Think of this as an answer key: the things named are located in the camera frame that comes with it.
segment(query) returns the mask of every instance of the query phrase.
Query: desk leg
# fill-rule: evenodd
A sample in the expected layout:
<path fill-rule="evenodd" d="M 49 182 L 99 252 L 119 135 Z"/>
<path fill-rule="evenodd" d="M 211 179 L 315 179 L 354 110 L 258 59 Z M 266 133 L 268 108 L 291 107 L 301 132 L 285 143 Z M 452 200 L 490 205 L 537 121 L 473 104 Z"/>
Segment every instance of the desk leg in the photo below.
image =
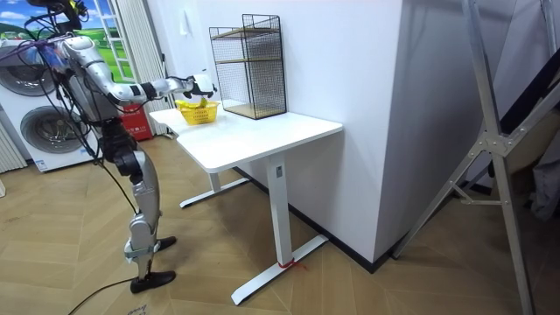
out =
<path fill-rule="evenodd" d="M 210 178 L 210 186 L 212 187 L 212 190 L 210 192 L 204 192 L 196 197 L 192 197 L 190 199 L 187 199 L 183 202 L 181 202 L 178 206 L 179 207 L 189 207 L 190 205 L 192 205 L 195 202 L 198 201 L 202 201 L 204 199 L 210 198 L 212 196 L 214 196 L 216 193 L 219 193 L 221 191 L 225 191 L 227 189 L 233 188 L 235 186 L 238 186 L 240 184 L 243 184 L 245 182 L 248 182 L 249 180 L 247 178 L 241 178 L 241 179 L 237 179 L 234 182 L 231 182 L 229 184 L 225 184 L 225 185 L 220 185 L 220 178 L 218 177 L 218 173 L 210 173 L 208 174 L 208 177 Z"/>
<path fill-rule="evenodd" d="M 321 246 L 328 239 L 323 235 L 315 236 L 301 248 L 291 252 L 290 213 L 288 212 L 288 194 L 286 192 L 286 177 L 284 154 L 277 153 L 266 158 L 267 178 L 269 182 L 270 210 L 272 211 L 272 226 L 276 244 L 275 263 L 260 275 L 235 290 L 231 298 L 235 305 L 250 297 L 265 284 L 280 276 L 284 271 Z"/>

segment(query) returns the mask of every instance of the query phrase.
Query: humanoid robot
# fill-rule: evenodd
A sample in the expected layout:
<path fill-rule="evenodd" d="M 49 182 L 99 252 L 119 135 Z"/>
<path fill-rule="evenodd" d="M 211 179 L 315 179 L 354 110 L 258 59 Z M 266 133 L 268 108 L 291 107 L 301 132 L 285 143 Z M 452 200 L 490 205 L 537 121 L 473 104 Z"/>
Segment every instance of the humanoid robot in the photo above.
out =
<path fill-rule="evenodd" d="M 80 16 L 88 9 L 82 1 L 28 0 L 34 6 L 46 8 L 46 14 L 32 17 L 26 24 L 50 19 L 55 33 L 48 40 L 35 42 L 42 64 L 80 112 L 81 120 L 101 135 L 100 147 L 104 158 L 114 163 L 121 175 L 129 177 L 138 209 L 129 224 L 130 238 L 124 246 L 127 259 L 138 266 L 138 276 L 130 290 L 138 293 L 168 284 L 174 271 L 154 272 L 154 254 L 176 242 L 174 236 L 157 238 L 159 210 L 158 176 L 148 155 L 123 127 L 119 109 L 132 103 L 144 104 L 173 93 L 211 97 L 216 91 L 208 76 L 198 74 L 184 79 L 168 77 L 141 84 L 114 83 L 111 71 L 88 37 L 75 36 L 81 29 Z M 67 21 L 56 23 L 56 15 L 64 14 Z"/>

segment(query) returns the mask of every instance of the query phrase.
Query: washer door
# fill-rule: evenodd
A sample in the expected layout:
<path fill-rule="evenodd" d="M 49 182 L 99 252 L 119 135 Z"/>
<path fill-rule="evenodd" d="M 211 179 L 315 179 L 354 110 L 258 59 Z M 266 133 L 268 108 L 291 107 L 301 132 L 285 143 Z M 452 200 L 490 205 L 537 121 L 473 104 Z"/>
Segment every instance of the washer door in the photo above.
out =
<path fill-rule="evenodd" d="M 16 48 L 18 48 L 17 45 L 0 47 L 0 57 Z M 51 75 L 45 71 L 46 68 L 43 65 L 33 61 L 28 52 L 22 52 L 19 56 L 12 56 L 0 61 L 0 84 L 19 95 L 41 96 L 45 95 L 45 91 L 51 93 L 54 90 Z"/>
<path fill-rule="evenodd" d="M 80 119 L 75 113 L 72 113 L 72 117 L 75 121 Z M 28 144 L 44 152 L 63 154 L 76 151 L 81 147 L 81 142 L 74 128 L 67 124 L 68 120 L 69 115 L 64 108 L 35 108 L 21 121 L 21 134 Z M 83 123 L 80 127 L 85 135 L 88 128 Z"/>

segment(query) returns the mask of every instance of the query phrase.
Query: washing machine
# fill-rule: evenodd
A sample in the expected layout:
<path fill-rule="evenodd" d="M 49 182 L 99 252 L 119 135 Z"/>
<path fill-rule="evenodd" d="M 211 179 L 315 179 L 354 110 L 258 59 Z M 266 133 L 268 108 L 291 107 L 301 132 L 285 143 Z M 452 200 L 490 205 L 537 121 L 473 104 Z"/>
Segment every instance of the washing machine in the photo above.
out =
<path fill-rule="evenodd" d="M 0 40 L 0 56 L 5 56 L 21 42 Z M 51 75 L 42 71 L 42 66 L 36 62 L 34 68 L 27 66 L 33 64 L 29 54 L 21 53 L 19 57 L 0 61 L 0 104 L 35 165 L 47 172 L 91 160 L 78 138 L 77 127 L 65 123 L 69 114 L 56 99 Z M 46 98 L 44 90 L 56 108 Z M 77 111 L 72 116 L 78 120 Z M 85 124 L 80 129 L 87 133 L 92 149 L 97 150 L 95 133 Z"/>

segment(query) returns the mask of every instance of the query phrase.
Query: black metal rack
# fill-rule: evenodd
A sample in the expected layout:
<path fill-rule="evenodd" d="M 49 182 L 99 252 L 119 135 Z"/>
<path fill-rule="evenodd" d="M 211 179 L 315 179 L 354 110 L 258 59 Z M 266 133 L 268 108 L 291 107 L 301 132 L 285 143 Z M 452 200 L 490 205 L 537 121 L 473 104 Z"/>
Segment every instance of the black metal rack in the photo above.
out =
<path fill-rule="evenodd" d="M 225 110 L 252 119 L 286 112 L 280 17 L 243 14 L 243 27 L 211 27 Z"/>

